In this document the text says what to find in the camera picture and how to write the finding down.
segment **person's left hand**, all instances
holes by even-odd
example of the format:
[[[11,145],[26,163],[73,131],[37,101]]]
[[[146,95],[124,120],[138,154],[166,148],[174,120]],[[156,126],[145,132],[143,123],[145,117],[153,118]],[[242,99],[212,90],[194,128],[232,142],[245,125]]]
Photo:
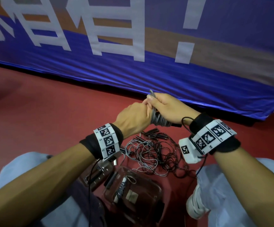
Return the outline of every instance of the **person's left hand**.
[[[133,103],[121,111],[113,124],[123,133],[124,139],[137,134],[150,125],[152,109],[142,103]]]

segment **pant leg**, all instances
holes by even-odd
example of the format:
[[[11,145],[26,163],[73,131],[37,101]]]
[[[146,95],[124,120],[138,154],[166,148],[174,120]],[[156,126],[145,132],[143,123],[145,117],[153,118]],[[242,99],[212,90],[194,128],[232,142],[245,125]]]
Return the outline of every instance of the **pant leg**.
[[[45,162],[50,157],[50,155],[37,152],[29,152],[18,156],[1,170],[0,188],[21,174]],[[85,227],[88,226],[88,214],[90,210],[92,227],[103,226],[103,207],[100,206],[100,202],[92,193],[90,207],[86,188],[76,181],[69,186],[65,196],[56,201],[41,220],[34,221],[30,226]]]
[[[274,160],[258,159],[274,173]],[[198,175],[200,196],[203,204],[211,212],[209,227],[256,226],[233,192],[220,167],[216,164],[203,167]]]

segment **person's left arm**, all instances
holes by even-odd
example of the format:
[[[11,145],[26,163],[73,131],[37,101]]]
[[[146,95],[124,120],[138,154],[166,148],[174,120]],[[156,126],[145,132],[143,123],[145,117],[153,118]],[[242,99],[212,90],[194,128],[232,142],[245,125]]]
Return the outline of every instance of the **person's left arm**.
[[[150,124],[150,112],[146,105],[134,103],[120,112],[113,124],[127,138]],[[26,226],[40,217],[94,160],[79,143],[2,187],[0,226]]]

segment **white shoe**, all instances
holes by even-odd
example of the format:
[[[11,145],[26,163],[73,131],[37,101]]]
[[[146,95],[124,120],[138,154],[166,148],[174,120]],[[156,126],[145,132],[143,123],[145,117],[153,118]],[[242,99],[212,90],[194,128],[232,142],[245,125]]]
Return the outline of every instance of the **white shoe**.
[[[197,184],[193,194],[188,198],[186,202],[186,210],[189,216],[196,220],[209,211],[201,201],[199,184]]]

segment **forearm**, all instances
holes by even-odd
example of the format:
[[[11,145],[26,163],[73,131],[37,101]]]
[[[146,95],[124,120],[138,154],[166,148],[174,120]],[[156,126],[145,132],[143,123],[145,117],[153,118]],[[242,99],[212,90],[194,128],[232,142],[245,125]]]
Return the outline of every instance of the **forearm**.
[[[214,157],[255,224],[274,226],[274,173],[242,148]]]
[[[25,226],[43,214],[94,161],[82,145],[48,159],[0,189],[0,226]]]

